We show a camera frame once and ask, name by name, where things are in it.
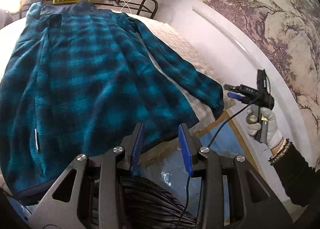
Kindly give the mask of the black sleeved right forearm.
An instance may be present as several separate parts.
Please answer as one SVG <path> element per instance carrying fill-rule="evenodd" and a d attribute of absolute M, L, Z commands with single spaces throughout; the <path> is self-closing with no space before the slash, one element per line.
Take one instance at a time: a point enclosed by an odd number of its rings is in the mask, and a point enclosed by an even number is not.
<path fill-rule="evenodd" d="M 309 205 L 319 190 L 319 170 L 309 166 L 289 139 L 268 161 L 276 170 L 291 202 L 302 207 Z"/>

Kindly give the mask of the white gloved right hand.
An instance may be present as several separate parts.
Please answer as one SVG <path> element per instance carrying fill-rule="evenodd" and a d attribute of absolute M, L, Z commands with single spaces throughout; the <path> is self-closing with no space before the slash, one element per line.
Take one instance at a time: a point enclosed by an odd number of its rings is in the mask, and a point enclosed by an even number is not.
<path fill-rule="evenodd" d="M 246 122 L 248 134 L 261 144 L 266 144 L 272 154 L 283 144 L 284 137 L 278 129 L 274 113 L 266 108 L 257 106 L 247 109 Z"/>

